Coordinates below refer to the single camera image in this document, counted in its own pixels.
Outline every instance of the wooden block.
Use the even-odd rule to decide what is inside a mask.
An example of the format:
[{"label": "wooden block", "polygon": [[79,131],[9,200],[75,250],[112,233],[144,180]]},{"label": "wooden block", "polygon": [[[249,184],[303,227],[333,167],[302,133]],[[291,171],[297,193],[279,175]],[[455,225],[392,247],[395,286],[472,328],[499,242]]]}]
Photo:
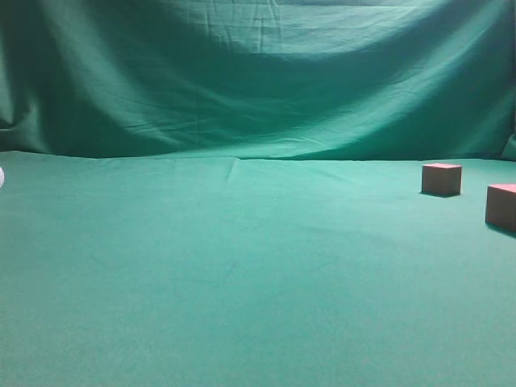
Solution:
[{"label": "wooden block", "polygon": [[454,164],[425,164],[422,167],[422,188],[425,194],[460,195],[462,166]]},{"label": "wooden block", "polygon": [[487,187],[485,221],[516,232],[516,184],[492,184]]}]

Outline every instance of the green fabric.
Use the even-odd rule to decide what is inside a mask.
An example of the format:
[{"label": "green fabric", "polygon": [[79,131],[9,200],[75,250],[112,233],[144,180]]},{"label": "green fabric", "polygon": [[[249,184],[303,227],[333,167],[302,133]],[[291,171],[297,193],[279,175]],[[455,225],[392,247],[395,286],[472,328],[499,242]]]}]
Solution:
[{"label": "green fabric", "polygon": [[514,130],[511,0],[1,0],[0,28],[4,151],[489,158]]},{"label": "green fabric", "polygon": [[459,162],[0,153],[0,385],[511,386],[516,164]]},{"label": "green fabric", "polygon": [[[513,11],[514,17],[516,18],[516,7],[513,9]],[[516,119],[514,120],[514,129],[516,130]],[[507,160],[516,161],[516,132],[510,137],[502,156]]]}]

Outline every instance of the green cloth backdrop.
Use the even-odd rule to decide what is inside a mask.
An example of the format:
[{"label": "green cloth backdrop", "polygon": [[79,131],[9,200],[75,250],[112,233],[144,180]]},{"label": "green cloth backdrop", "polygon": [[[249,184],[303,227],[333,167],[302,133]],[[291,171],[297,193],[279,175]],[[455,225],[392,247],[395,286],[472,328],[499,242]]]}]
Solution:
[{"label": "green cloth backdrop", "polygon": [[0,151],[516,158],[511,0],[1,0],[0,28]]}]

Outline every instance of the green felt surface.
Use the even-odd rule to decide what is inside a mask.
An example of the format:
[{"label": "green felt surface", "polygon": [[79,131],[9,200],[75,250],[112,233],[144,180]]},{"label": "green felt surface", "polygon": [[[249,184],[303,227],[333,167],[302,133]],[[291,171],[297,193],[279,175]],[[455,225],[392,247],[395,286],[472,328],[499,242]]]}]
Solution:
[{"label": "green felt surface", "polygon": [[0,385],[493,387],[516,381],[516,164],[0,153]]}]

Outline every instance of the red block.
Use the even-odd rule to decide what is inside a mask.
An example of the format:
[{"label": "red block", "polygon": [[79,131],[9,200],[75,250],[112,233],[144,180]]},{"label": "red block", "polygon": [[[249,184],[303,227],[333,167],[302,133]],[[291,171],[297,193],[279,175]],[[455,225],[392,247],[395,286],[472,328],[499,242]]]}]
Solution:
[{"label": "red block", "polygon": [[422,167],[422,189],[425,194],[460,195],[462,166],[454,164],[425,164]]},{"label": "red block", "polygon": [[492,184],[487,187],[485,221],[516,232],[516,184]]}]

